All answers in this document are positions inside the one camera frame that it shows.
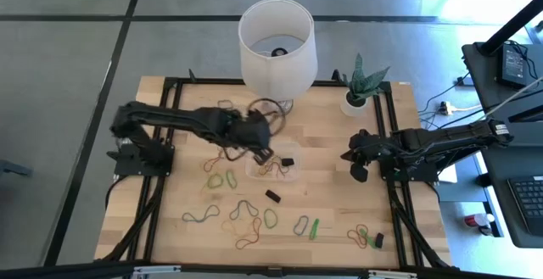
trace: lamp base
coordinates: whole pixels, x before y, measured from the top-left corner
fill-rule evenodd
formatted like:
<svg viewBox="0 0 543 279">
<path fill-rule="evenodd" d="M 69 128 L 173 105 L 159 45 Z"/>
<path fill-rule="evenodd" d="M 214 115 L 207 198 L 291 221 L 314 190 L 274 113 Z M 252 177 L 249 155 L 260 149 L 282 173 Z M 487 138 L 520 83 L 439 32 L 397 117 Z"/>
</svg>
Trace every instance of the lamp base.
<svg viewBox="0 0 543 279">
<path fill-rule="evenodd" d="M 286 101 L 279 101 L 279 105 L 281 105 L 281 108 L 285 112 L 285 114 L 290 113 L 292 110 L 292 107 L 294 106 L 294 100 L 286 100 Z"/>
</svg>

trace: keyboard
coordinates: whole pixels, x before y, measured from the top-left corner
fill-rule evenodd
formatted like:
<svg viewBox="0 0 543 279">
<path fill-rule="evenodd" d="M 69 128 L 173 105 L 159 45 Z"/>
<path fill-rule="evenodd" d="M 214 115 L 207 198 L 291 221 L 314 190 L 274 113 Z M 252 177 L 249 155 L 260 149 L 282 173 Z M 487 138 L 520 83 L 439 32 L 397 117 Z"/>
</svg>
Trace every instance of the keyboard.
<svg viewBox="0 0 543 279">
<path fill-rule="evenodd" d="M 507 180 L 528 232 L 543 236 L 543 176 Z"/>
</svg>

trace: white plant pot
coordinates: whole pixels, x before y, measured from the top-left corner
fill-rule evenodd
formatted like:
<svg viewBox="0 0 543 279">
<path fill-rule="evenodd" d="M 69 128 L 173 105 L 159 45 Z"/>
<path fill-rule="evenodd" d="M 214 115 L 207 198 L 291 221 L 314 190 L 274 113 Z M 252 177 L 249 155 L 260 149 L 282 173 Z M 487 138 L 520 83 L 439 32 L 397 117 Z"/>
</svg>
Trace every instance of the white plant pot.
<svg viewBox="0 0 543 279">
<path fill-rule="evenodd" d="M 345 92 L 345 97 L 343 98 L 343 101 L 341 102 L 341 106 L 340 106 L 341 111 L 350 117 L 361 116 L 364 113 L 364 108 L 367 105 L 367 99 L 364 105 L 360 107 L 355 107 L 355 106 L 350 105 L 349 102 L 347 102 L 347 93 L 349 93 L 349 91 Z"/>
</svg>

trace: clear plastic container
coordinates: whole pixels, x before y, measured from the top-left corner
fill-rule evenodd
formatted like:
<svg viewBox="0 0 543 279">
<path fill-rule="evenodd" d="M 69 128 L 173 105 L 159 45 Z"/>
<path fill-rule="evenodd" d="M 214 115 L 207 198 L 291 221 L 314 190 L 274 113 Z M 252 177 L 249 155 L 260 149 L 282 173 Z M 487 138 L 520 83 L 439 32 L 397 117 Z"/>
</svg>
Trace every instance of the clear plastic container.
<svg viewBox="0 0 543 279">
<path fill-rule="evenodd" d="M 273 157 L 267 163 L 260 166 L 252 157 L 245 158 L 245 173 L 248 177 L 258 181 L 295 181 L 299 175 L 300 146 L 297 142 L 272 142 L 270 148 Z M 294 165 L 281 166 L 281 159 L 291 158 Z"/>
</svg>

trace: power adapter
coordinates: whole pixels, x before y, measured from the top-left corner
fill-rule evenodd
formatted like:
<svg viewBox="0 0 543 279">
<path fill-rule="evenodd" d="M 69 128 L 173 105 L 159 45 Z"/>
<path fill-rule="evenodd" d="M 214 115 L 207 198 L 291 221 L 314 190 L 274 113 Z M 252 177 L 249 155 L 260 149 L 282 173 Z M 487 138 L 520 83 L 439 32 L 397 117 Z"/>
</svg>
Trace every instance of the power adapter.
<svg viewBox="0 0 543 279">
<path fill-rule="evenodd" d="M 495 81 L 503 86 L 520 89 L 526 86 L 528 65 L 512 45 L 503 45 L 498 53 L 499 71 Z"/>
</svg>

